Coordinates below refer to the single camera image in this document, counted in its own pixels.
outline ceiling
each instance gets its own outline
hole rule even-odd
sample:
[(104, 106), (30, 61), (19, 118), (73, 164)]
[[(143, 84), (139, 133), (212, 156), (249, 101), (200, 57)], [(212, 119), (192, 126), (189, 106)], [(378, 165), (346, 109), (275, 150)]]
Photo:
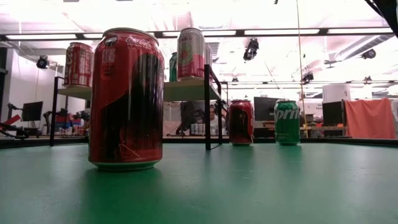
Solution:
[[(386, 27), (387, 23), (364, 0), (0, 0), (0, 34), (103, 32), (113, 27), (146, 31), (201, 29), (275, 29), (311, 27)], [(176, 39), (160, 39), (166, 60), (176, 51)], [(260, 37), (256, 58), (245, 63), (249, 40), (242, 37), (206, 38), (213, 49), (213, 70), (220, 80), (299, 81), (300, 71), (313, 72), (315, 80), (396, 80), (396, 37)], [(98, 41), (85, 41), (98, 45)], [(377, 52), (361, 59), (364, 45)], [(65, 63), (69, 41), (6, 42), (0, 46), (20, 48), (22, 54), (48, 55)], [(345, 56), (352, 52), (357, 55)], [(325, 65), (325, 60), (342, 60)]]

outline pink can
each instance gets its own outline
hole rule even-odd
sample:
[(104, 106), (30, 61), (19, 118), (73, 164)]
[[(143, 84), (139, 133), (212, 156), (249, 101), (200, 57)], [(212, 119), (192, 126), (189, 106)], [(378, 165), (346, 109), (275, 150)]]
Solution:
[(177, 42), (177, 80), (204, 77), (205, 38), (200, 29), (183, 29)]

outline green soda can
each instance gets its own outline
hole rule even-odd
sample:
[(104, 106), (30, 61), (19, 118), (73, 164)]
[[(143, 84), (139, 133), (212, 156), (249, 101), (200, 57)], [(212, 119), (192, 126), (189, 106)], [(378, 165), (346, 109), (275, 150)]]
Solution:
[(174, 52), (169, 60), (169, 82), (177, 81), (177, 53)]
[(300, 115), (295, 101), (278, 100), (275, 105), (275, 141), (281, 145), (300, 142)]

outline coca-cola logo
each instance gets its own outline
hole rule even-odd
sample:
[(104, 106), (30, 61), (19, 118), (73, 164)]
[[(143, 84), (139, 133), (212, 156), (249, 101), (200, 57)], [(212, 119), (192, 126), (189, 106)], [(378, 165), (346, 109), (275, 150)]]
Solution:
[(196, 40), (196, 37), (192, 34), (185, 34), (182, 36), (181, 41), (186, 41), (186, 40)]
[(68, 47), (67, 48), (67, 61), (66, 61), (67, 65), (71, 65), (72, 64), (72, 58), (73, 58), (73, 48), (72, 47)]
[(147, 49), (151, 49), (152, 48), (152, 44), (148, 40), (145, 40), (145, 39), (138, 39), (138, 38), (134, 38), (134, 37), (128, 37), (126, 39), (126, 42), (127, 43), (138, 44), (138, 45), (140, 45), (142, 47), (145, 47)]

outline sprite can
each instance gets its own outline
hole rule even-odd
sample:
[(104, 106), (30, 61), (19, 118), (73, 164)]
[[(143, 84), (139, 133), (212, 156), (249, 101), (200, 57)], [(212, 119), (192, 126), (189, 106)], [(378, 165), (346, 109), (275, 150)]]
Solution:
[(300, 142), (300, 115), (295, 101), (279, 100), (275, 105), (275, 141), (281, 145)]

